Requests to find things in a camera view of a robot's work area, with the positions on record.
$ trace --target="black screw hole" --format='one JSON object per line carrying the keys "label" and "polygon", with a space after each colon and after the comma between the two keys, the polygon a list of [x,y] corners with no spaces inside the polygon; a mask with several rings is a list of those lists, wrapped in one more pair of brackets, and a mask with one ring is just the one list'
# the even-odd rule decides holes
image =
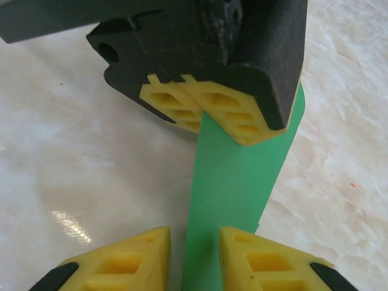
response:
{"label": "black screw hole", "polygon": [[238,24],[240,20],[240,14],[238,13],[238,10],[235,9],[235,11],[233,11],[233,22],[235,23],[235,25]]}
{"label": "black screw hole", "polygon": [[101,54],[101,56],[104,59],[106,59],[108,62],[119,61],[119,55],[117,54],[116,50],[104,42],[98,45],[98,51]]}

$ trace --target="green paper strip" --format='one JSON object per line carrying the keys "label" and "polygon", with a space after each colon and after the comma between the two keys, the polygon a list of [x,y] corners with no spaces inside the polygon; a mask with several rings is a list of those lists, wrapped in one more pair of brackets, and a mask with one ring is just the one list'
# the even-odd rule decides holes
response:
{"label": "green paper strip", "polygon": [[203,114],[187,228],[183,291],[221,291],[218,230],[255,232],[304,113],[299,86],[287,133],[240,147]]}

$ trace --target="yellow rubber pad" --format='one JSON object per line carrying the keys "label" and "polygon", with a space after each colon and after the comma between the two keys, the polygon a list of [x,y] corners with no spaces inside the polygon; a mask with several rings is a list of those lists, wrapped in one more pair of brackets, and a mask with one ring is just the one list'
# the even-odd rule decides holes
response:
{"label": "yellow rubber pad", "polygon": [[253,96],[212,81],[198,82],[191,75],[182,78],[185,82],[161,84],[156,75],[149,75],[150,84],[142,86],[140,98],[177,126],[197,133],[205,111],[242,146],[252,146],[286,132],[287,129],[268,128]]}
{"label": "yellow rubber pad", "polygon": [[322,258],[234,227],[219,231],[224,291],[330,291],[310,267]]}
{"label": "yellow rubber pad", "polygon": [[170,229],[159,227],[64,261],[78,270],[59,291],[166,291]]}
{"label": "yellow rubber pad", "polygon": [[156,75],[149,75],[150,84],[144,84],[140,99],[158,109],[176,122],[178,127],[199,132],[202,109],[178,83],[160,83]]}

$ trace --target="yellow plastic jaw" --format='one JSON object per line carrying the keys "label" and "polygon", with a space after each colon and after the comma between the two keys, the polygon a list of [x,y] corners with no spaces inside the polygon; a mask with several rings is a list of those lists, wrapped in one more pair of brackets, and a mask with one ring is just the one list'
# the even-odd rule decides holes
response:
{"label": "yellow plastic jaw", "polygon": [[140,98],[167,115],[178,127],[199,132],[202,111],[242,146],[252,146],[286,132],[271,130],[255,99],[240,91],[214,83],[200,81],[192,75],[182,75],[185,82],[161,84],[149,75]]}
{"label": "yellow plastic jaw", "polygon": [[322,258],[234,227],[219,232],[224,291],[330,291],[310,267]]}
{"label": "yellow plastic jaw", "polygon": [[60,291],[166,291],[170,229],[159,227],[64,261],[78,270]]}

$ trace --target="white marble surface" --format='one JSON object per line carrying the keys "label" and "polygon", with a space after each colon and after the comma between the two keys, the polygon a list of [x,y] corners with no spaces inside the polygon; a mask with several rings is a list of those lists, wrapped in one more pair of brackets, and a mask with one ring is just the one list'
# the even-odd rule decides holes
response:
{"label": "white marble surface", "polygon": [[[360,291],[388,290],[387,11],[310,0],[306,114],[258,230],[333,262]],[[1,291],[165,224],[179,278],[196,136],[104,82],[91,29],[0,41]]]}

